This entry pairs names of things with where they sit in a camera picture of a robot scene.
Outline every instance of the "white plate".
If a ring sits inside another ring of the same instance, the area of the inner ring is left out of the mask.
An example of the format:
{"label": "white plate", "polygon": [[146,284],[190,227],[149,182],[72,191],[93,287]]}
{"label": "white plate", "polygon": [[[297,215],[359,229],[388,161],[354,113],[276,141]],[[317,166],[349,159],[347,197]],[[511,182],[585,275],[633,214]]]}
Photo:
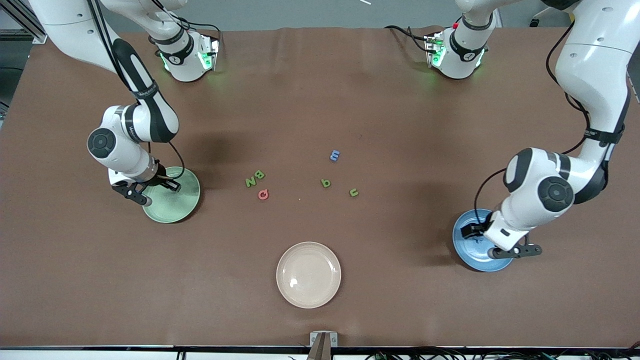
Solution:
{"label": "white plate", "polygon": [[307,241],[285,251],[278,262],[276,282],[291,304],[303,309],[325,305],[340,287],[342,271],[328,247]]}

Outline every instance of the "blue plate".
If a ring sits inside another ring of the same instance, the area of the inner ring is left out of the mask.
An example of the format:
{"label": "blue plate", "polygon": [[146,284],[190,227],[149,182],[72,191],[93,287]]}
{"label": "blue plate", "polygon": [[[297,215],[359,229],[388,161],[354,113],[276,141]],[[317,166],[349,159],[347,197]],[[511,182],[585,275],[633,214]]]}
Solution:
{"label": "blue plate", "polygon": [[[491,211],[487,209],[478,209],[478,217],[484,222]],[[495,245],[487,240],[484,236],[476,236],[465,239],[462,237],[460,229],[471,223],[477,223],[476,213],[469,210],[460,215],[456,224],[453,225],[453,247],[460,258],[467,263],[468,266],[482,271],[495,272],[506,268],[513,259],[492,259],[489,258],[488,251]]]}

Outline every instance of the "green plate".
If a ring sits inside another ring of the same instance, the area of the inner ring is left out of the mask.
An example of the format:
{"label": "green plate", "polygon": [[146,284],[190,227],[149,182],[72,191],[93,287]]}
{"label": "green plate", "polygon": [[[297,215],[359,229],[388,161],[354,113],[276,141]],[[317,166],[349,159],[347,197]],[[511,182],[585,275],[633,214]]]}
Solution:
{"label": "green plate", "polygon": [[[180,175],[182,167],[166,168],[166,175],[175,177]],[[200,200],[200,182],[194,173],[184,169],[184,174],[176,179],[182,187],[179,192],[173,192],[163,186],[150,186],[143,192],[150,197],[150,206],[143,206],[145,214],[153,221],[169,224],[186,218],[198,205]]]}

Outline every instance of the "gray floor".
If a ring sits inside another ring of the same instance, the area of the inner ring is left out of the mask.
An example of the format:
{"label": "gray floor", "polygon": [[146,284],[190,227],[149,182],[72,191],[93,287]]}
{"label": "gray floor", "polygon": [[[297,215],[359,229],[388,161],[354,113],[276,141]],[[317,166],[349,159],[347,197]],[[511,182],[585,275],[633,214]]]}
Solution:
{"label": "gray floor", "polygon": [[[176,11],[191,22],[212,23],[223,31],[271,30],[279,28],[382,28],[387,25],[450,26],[460,11],[454,0],[190,0]],[[526,27],[531,17],[544,9],[539,0],[523,0],[500,9],[505,27]],[[125,17],[106,11],[117,32],[141,31]],[[540,26],[567,26],[567,14],[554,11]],[[0,10],[0,29],[14,28]],[[25,41],[0,41],[0,67],[23,68],[31,49]],[[0,101],[10,104],[20,72],[0,70]]]}

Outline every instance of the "brown table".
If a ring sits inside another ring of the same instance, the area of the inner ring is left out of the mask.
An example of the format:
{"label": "brown table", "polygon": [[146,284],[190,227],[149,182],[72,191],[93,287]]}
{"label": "brown table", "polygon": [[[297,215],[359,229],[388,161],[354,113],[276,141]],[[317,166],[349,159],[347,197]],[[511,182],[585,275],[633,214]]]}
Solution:
{"label": "brown table", "polygon": [[[498,29],[463,81],[389,30],[226,33],[218,71],[195,83],[174,81],[146,35],[125,34],[179,114],[175,145],[204,188],[196,212],[168,225],[112,191],[86,150],[104,109],[132,102],[118,78],[34,47],[0,131],[0,345],[297,345],[330,329],[348,346],[629,346],[636,103],[609,187],[532,233],[542,256],[482,274],[451,245],[488,174],[524,147],[579,139],[582,115],[545,72],[561,33]],[[179,164],[168,145],[153,154]],[[480,204],[506,194],[495,180]],[[278,259],[300,241],[342,265],[319,309],[276,288]]]}

